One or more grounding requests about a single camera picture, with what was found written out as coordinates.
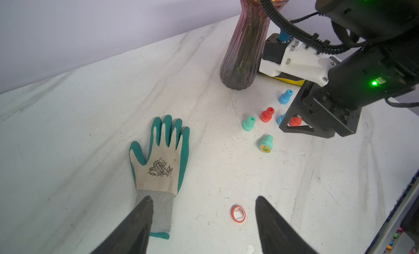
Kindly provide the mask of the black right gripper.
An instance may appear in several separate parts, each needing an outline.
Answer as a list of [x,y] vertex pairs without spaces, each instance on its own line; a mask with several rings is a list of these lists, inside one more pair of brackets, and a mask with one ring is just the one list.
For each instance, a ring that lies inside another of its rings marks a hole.
[[357,132],[361,110],[349,111],[317,84],[306,81],[287,110],[279,128],[285,133],[332,138]]

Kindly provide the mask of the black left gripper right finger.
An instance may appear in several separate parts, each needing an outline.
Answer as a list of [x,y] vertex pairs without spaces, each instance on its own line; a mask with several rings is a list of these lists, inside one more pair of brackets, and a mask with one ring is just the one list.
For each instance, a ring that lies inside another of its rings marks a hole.
[[256,199],[256,222],[264,254],[315,254],[263,196]]

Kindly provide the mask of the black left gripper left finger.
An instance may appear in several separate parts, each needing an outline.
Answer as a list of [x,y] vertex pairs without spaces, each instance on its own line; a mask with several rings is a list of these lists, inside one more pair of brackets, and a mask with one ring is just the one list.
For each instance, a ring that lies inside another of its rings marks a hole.
[[152,219],[153,200],[146,196],[92,252],[94,254],[145,254]]

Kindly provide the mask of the red stamp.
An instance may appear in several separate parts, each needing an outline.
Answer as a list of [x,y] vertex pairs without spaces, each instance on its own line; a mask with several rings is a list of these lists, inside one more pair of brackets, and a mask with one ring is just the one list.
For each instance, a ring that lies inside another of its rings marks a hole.
[[301,126],[303,120],[300,117],[293,117],[291,118],[290,122],[289,122],[289,126],[291,127],[298,127]]
[[263,111],[260,115],[260,119],[264,123],[268,123],[275,113],[275,109],[273,107],[268,107],[265,111]]

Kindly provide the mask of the blue stamp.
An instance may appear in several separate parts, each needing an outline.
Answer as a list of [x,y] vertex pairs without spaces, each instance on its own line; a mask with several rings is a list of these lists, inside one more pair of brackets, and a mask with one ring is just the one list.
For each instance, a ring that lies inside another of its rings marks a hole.
[[291,89],[288,89],[286,92],[284,92],[278,99],[280,104],[286,105],[290,102],[291,97],[293,96],[294,92]]
[[285,118],[285,116],[286,116],[287,114],[286,113],[284,113],[284,114],[282,114],[282,115],[280,115],[278,118],[277,118],[277,125],[278,126],[280,126],[281,125],[281,123],[282,123],[282,121],[284,120],[284,118]]

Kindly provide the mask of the green stamp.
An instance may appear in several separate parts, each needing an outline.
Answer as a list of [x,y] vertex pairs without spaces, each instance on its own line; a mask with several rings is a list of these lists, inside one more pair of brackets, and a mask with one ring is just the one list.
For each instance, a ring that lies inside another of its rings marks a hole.
[[259,149],[264,153],[270,153],[273,149],[273,136],[265,135],[259,144]]
[[256,118],[254,116],[251,116],[243,122],[242,127],[245,131],[250,132],[254,129],[255,122]]

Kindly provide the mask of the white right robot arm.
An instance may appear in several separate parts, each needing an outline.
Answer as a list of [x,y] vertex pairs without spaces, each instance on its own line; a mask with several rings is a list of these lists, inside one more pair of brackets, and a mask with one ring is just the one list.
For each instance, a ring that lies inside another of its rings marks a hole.
[[340,45],[309,34],[282,16],[272,0],[260,0],[280,28],[265,42],[260,71],[301,79],[279,128],[322,138],[355,134],[361,110],[389,101],[419,83],[419,0],[316,0],[331,20]]

